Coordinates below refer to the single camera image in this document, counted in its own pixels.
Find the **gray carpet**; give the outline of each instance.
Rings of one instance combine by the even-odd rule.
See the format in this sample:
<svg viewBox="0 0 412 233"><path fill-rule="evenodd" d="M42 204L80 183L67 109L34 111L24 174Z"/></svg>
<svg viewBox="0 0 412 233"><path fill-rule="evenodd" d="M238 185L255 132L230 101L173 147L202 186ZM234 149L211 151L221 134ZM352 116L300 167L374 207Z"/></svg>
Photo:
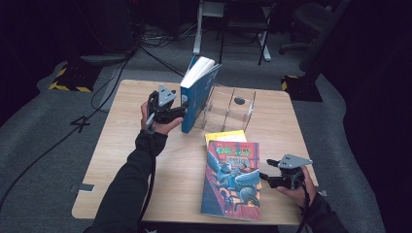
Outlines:
<svg viewBox="0 0 412 233"><path fill-rule="evenodd" d="M219 43L215 32L204 33L201 55L218 59ZM288 35L270 35L268 46L272 61L258 66L257 49L226 50L217 83L281 90L284 75L301 75L298 62L302 51L284 56L277 48ZM147 49L181 71L191 58L193 38L173 42L164 48ZM54 72L42 79L41 93L22 107L0 128L0 195L35 159L63 139L75 126L70 122L90 116L115 88L118 65L105 67L92 93L48 90L62 61ZM154 80L179 83L181 77L141 51L128 62L121 79ZM342 126L345 102L333 86L320 76L317 80L324 102L293 101L309 154L314 160L320 188L350 232L385 232L375 197L346 142ZM110 109L111 101L104 109ZM97 112L82 133L75 131L54 150L47 153L17 182L0 213L0 232L82 232L91 220L75 219L71 210L76 193L69 189L82 182L106 113ZM295 232L295 226L281 226L281 232Z"/></svg>

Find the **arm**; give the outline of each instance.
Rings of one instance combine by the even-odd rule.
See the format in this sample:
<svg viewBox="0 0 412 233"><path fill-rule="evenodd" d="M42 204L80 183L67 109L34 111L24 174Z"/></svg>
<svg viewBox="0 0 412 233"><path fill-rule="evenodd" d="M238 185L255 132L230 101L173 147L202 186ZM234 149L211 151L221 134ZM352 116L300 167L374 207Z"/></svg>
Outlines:
<svg viewBox="0 0 412 233"><path fill-rule="evenodd" d="M127 157L100 203L96 218L87 232L137 232L137 220L148 192L152 156L150 136L145 133L147 103L143 104L142 130L136 138L136 149ZM154 123L155 155L159 155L167 140L167 134L182 122L179 117L169 124Z"/></svg>
<svg viewBox="0 0 412 233"><path fill-rule="evenodd" d="M305 176L306 188L310 197L309 216L306 223L312 228L314 233L348 232L336 212L332 211L329 203L316 191L307 168L302 166L301 169ZM289 190L278 186L277 190L293 199L300 208L304 207L305 193L302 187L296 190Z"/></svg>

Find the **yellow book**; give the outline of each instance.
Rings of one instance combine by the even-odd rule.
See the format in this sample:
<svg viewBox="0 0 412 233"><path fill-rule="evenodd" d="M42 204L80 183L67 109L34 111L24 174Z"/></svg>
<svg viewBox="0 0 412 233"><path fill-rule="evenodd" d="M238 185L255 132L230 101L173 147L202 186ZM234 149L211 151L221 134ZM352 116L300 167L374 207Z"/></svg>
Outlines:
<svg viewBox="0 0 412 233"><path fill-rule="evenodd" d="M224 141L224 142L247 142L245 131L233 130L218 133L205 134L206 146L209 146L209 141Z"/></svg>

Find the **chair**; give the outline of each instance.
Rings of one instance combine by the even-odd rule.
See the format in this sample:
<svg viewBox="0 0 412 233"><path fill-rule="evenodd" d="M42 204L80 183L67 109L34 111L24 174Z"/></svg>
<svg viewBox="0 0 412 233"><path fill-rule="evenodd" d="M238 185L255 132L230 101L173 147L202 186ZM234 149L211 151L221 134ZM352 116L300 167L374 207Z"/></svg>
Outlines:
<svg viewBox="0 0 412 233"><path fill-rule="evenodd" d="M305 50L319 37L321 32L331 21L333 10L337 6L337 1L331 1L326 7L319 3L305 3L297 7L292 13L292 41L296 39L296 34L302 34L307 38L304 42L283 45L279 49L280 54L285 54L287 50Z"/></svg>
<svg viewBox="0 0 412 233"><path fill-rule="evenodd" d="M223 19L221 31L221 53L219 56L219 63L222 64L223 47L224 46L249 46L251 43L258 41L260 47L260 58L258 65L261 64L263 58L266 41L268 38L268 29L270 16L273 13L273 7L269 14L264 13L263 7L271 7L273 1L271 0L227 0L224 5ZM255 33L255 37L249 44L228 44L225 42L225 33L227 31L237 31L242 33Z"/></svg>

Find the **book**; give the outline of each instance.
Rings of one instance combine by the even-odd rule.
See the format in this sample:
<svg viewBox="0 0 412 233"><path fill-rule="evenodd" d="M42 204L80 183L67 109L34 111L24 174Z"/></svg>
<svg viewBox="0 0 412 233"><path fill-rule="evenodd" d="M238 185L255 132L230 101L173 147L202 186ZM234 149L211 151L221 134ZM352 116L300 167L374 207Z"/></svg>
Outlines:
<svg viewBox="0 0 412 233"><path fill-rule="evenodd" d="M245 131L232 130L225 132L216 132L216 133L206 133L205 134L206 146L209 145L209 141L225 141L225 142L247 142Z"/></svg>
<svg viewBox="0 0 412 233"><path fill-rule="evenodd" d="M210 141L200 212L260 221L259 146Z"/></svg>
<svg viewBox="0 0 412 233"><path fill-rule="evenodd" d="M182 132L189 133L206 106L210 90L221 64L215 64L213 59L196 56L191 60L188 70L181 81L181 101L189 103L187 113L182 122Z"/></svg>

